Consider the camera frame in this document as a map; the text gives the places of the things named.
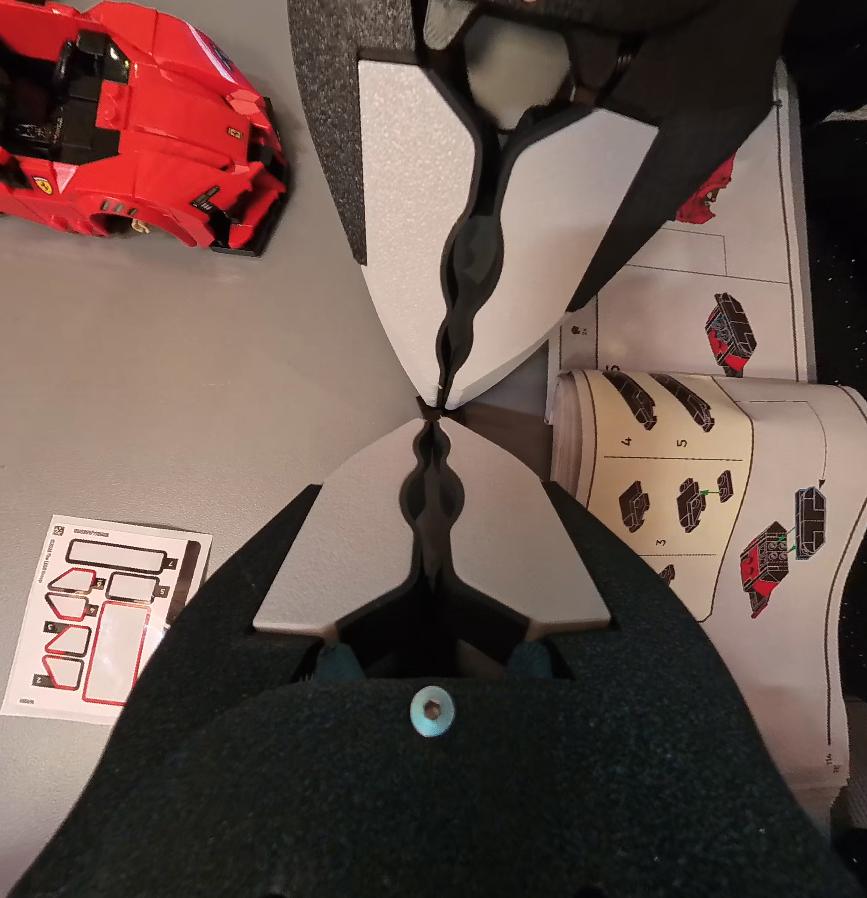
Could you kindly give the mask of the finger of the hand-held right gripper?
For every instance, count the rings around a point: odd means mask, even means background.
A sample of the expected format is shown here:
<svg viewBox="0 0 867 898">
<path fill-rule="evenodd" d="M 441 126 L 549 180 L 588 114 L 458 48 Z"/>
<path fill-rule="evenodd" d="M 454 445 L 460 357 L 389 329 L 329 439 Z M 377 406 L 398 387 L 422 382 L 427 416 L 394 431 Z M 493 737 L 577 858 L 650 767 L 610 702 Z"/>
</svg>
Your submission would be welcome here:
<svg viewBox="0 0 867 898">
<path fill-rule="evenodd" d="M 466 213 L 479 137 L 470 100 L 418 65 L 358 64 L 366 262 L 362 273 L 399 363 L 437 403 L 441 267 Z"/>
<path fill-rule="evenodd" d="M 447 409 L 498 383 L 560 322 L 657 133 L 597 109 L 520 152 L 499 213 L 502 271 Z"/>
</svg>

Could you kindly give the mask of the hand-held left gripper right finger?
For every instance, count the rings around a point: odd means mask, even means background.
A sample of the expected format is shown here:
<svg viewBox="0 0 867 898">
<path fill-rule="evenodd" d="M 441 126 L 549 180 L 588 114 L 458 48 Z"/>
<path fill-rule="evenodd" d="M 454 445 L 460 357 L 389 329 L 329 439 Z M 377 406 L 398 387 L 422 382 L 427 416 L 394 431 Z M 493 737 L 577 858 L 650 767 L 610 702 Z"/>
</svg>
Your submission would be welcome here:
<svg viewBox="0 0 867 898">
<path fill-rule="evenodd" d="M 520 638 L 603 629 L 610 614 L 542 480 L 507 450 L 440 420 L 463 491 L 450 529 L 462 586 L 520 617 Z"/>
</svg>

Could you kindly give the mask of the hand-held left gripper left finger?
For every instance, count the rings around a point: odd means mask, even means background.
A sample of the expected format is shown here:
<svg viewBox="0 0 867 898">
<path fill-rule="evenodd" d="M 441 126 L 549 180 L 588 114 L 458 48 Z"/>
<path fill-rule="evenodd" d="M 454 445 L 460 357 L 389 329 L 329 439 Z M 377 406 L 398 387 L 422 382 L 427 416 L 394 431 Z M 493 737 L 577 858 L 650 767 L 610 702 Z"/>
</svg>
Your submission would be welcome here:
<svg viewBox="0 0 867 898">
<path fill-rule="evenodd" d="M 400 493 L 417 468 L 414 444 L 425 425 L 405 423 L 324 480 L 253 620 L 256 630 L 335 643 L 350 615 L 405 583 L 414 533 Z"/>
</svg>

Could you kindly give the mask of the red lego car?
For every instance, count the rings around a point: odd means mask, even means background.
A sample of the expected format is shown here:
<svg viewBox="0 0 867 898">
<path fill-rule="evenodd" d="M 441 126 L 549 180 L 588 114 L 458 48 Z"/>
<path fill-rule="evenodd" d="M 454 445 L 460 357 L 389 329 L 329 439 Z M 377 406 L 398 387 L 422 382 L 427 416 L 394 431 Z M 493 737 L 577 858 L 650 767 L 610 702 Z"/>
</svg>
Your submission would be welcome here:
<svg viewBox="0 0 867 898">
<path fill-rule="evenodd" d="M 289 179 L 270 100 L 200 30 L 128 3 L 0 1 L 0 216 L 260 257 Z"/>
</svg>

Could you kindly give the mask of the lego instruction booklet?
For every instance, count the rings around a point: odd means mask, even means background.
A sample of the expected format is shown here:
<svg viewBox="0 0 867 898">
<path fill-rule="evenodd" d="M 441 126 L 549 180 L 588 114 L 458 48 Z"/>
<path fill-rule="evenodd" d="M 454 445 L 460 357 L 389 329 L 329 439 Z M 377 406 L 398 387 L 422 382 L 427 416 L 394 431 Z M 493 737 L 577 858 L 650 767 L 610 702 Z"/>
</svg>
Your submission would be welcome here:
<svg viewBox="0 0 867 898">
<path fill-rule="evenodd" d="M 549 336 L 552 479 L 700 623 L 822 829 L 849 776 L 838 617 L 867 402 L 816 384 L 795 86 Z"/>
</svg>

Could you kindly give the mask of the person's black sweater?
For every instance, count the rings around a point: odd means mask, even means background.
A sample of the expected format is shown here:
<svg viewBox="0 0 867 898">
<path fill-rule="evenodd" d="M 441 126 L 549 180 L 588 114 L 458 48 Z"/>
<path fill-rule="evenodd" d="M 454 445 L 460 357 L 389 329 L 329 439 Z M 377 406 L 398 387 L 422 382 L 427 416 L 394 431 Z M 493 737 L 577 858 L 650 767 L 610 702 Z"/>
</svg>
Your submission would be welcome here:
<svg viewBox="0 0 867 898">
<path fill-rule="evenodd" d="M 784 59 L 799 94 L 809 275 L 824 384 L 867 401 L 867 1 L 798 2 Z"/>
</svg>

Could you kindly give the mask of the white sticker sheet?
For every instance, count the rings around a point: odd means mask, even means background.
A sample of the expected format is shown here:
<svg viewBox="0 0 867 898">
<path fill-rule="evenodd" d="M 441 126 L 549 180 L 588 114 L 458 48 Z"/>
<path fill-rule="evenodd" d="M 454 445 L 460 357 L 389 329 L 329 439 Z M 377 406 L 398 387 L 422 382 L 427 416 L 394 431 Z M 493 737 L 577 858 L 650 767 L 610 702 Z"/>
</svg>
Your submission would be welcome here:
<svg viewBox="0 0 867 898">
<path fill-rule="evenodd" d="M 0 713 L 112 726 L 203 583 L 209 533 L 54 514 Z"/>
</svg>

